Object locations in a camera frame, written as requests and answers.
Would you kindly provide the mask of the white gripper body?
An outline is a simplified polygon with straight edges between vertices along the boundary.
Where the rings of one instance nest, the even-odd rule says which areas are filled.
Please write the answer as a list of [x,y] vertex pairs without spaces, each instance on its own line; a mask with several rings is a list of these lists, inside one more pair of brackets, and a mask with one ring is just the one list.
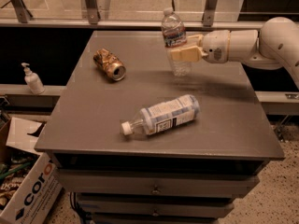
[[230,32],[228,30],[213,31],[204,36],[202,41],[204,59],[209,63],[226,63],[228,61]]

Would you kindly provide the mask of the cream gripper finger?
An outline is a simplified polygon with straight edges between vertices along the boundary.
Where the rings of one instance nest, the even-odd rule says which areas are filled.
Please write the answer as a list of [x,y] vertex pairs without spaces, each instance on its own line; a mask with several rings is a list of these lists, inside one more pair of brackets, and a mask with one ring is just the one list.
[[170,55],[173,61],[198,62],[207,56],[201,47],[192,46],[180,49],[172,49]]
[[202,46],[202,41],[203,41],[204,36],[201,34],[198,35],[189,35],[187,37],[187,43],[189,45],[195,45],[197,47],[201,47]]

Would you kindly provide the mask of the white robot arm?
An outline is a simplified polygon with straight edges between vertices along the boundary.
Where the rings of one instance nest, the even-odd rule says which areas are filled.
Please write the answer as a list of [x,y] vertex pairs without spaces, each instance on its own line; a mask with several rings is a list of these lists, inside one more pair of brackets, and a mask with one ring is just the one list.
[[291,20],[277,17],[260,30],[218,30],[191,35],[187,44],[171,49],[174,62],[239,62],[249,67],[275,70],[284,67],[299,88],[299,28]]

